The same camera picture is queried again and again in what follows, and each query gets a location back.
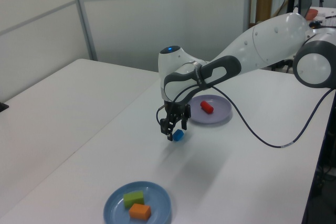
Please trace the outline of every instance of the blue plate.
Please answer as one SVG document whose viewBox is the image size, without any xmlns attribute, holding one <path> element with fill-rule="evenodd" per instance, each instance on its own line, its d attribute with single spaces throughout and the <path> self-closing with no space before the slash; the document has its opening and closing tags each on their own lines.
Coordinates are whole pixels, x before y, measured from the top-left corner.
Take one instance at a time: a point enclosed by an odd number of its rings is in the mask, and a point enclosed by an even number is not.
<svg viewBox="0 0 336 224">
<path fill-rule="evenodd" d="M 148 220 L 132 219 L 124 206 L 123 195 L 139 190 L 143 191 L 145 205 L 151 207 Z M 106 224 L 169 224 L 171 209 L 169 195 L 161 186 L 146 181 L 132 182 L 117 189 L 106 201 L 104 221 Z"/>
</svg>

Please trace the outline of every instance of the plate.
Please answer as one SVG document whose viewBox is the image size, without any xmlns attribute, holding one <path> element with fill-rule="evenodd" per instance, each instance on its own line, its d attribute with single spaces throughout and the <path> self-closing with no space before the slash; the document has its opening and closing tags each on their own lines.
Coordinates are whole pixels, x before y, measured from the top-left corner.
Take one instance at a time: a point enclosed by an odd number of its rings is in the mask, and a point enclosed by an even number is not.
<svg viewBox="0 0 336 224">
<path fill-rule="evenodd" d="M 214 112 L 211 114 L 206 113 L 201 108 L 201 102 L 206 101 L 212 107 L 214 107 Z M 191 120 L 198 123 L 219 123 L 230 116 L 232 106 L 231 103 L 224 97 L 213 94 L 199 95 L 193 97 L 189 102 L 191 109 Z"/>
<path fill-rule="evenodd" d="M 145 205 L 151 207 L 152 214 L 148 220 L 133 219 L 129 209 L 124 206 L 123 195 L 134 191 L 143 191 Z M 138 181 L 126 184 L 117 189 L 104 206 L 106 224 L 169 224 L 171 221 L 171 201 L 168 193 L 159 185 Z"/>
</svg>

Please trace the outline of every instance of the purple plate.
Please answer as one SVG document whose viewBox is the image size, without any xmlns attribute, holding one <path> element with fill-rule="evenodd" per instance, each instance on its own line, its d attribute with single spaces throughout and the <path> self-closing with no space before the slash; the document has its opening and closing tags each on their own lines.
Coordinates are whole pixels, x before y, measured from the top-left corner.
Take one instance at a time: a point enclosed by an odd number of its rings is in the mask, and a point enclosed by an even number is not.
<svg viewBox="0 0 336 224">
<path fill-rule="evenodd" d="M 206 101 L 212 107 L 214 107 L 214 112 L 211 114 L 206 113 L 201 108 L 201 102 Z M 191 108 L 191 120 L 198 123 L 219 123 L 230 116 L 232 107 L 231 103 L 224 97 L 219 97 L 218 95 L 205 94 L 194 97 L 189 102 Z"/>
</svg>

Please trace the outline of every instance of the white wall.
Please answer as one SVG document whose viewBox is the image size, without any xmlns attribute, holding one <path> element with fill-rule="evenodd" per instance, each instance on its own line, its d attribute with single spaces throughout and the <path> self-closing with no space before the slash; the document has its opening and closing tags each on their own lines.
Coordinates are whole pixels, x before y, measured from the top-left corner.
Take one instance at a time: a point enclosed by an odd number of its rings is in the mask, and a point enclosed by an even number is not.
<svg viewBox="0 0 336 224">
<path fill-rule="evenodd" d="M 0 0 L 0 101 L 89 58 L 75 0 Z"/>
<path fill-rule="evenodd" d="M 83 0 L 99 61 L 158 70 L 158 54 L 179 45 L 211 60 L 247 28 L 249 0 Z"/>
</svg>

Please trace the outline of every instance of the red object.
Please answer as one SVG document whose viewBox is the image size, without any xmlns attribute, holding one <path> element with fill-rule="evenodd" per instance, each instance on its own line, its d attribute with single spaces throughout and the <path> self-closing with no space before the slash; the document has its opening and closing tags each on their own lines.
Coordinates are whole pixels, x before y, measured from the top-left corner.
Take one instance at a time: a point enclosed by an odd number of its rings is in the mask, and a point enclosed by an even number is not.
<svg viewBox="0 0 336 224">
<path fill-rule="evenodd" d="M 202 109 L 208 113 L 211 114 L 212 112 L 214 112 L 214 107 L 212 107 L 210 104 L 208 104 L 206 101 L 202 101 L 201 102 L 201 107 Z"/>
<path fill-rule="evenodd" d="M 316 9 L 309 9 L 306 15 L 306 20 L 313 20 L 319 13 Z"/>
</svg>

